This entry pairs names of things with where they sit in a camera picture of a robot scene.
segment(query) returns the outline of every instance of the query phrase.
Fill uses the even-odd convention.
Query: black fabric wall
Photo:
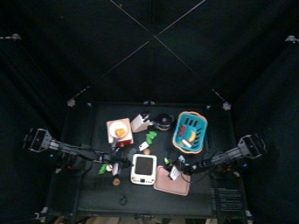
[[[11,32],[2,28],[0,33]],[[61,136],[66,101],[18,42],[0,42],[0,61],[0,223],[34,223],[46,202],[51,169],[46,154],[23,150],[25,134],[43,127]]]
[[[248,173],[248,199],[258,219],[298,223],[299,178],[299,45],[290,44],[261,78],[240,98],[236,130],[242,137],[257,132],[269,153]]]
[[[77,102],[222,103],[217,91],[238,137],[269,142],[248,174],[250,207],[298,222],[298,47],[285,42],[299,36],[297,0],[11,0],[0,12],[0,37],[23,38],[0,40],[0,218],[42,209],[50,169],[22,151],[25,133],[43,126],[59,137],[66,102],[87,89]]]

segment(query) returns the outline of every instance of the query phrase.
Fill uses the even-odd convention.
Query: blue basket
[[[209,126],[208,119],[197,112],[182,112],[178,119],[173,144],[184,153],[201,153]]]

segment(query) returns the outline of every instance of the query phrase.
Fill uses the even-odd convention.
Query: orange item
[[[126,130],[125,129],[117,129],[117,136],[122,137],[126,134]]]

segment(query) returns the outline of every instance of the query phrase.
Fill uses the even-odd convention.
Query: table
[[[184,111],[197,111],[209,120],[204,153],[188,155],[189,161],[210,158],[216,151],[225,151],[236,147],[234,129],[230,111],[222,105],[143,105],[137,103],[91,103],[77,105],[70,109],[65,123],[61,141],[73,144],[89,144],[93,148],[110,150],[107,121],[130,118],[133,121],[142,111],[150,110],[154,119],[168,113],[178,118]],[[173,127],[168,131],[157,130],[158,137],[151,145],[153,155],[158,156],[158,165],[165,164],[166,150],[174,148]],[[135,143],[130,145],[138,149],[146,140],[149,130],[135,133]],[[135,185],[130,181],[131,169],[123,169],[122,184],[113,186],[113,175],[99,175],[101,164],[91,164],[85,175],[70,175],[66,171],[54,173],[50,196],[47,200],[47,215],[75,216],[135,216],[142,217],[185,217],[209,218],[214,216],[212,199],[210,176],[197,184],[192,184],[188,196],[157,191],[153,186]],[[202,178],[205,173],[192,175],[192,180]],[[123,195],[127,203],[119,203]]]

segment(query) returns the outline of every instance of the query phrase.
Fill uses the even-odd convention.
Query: white device
[[[134,155],[131,181],[138,185],[151,186],[155,183],[157,156]]]

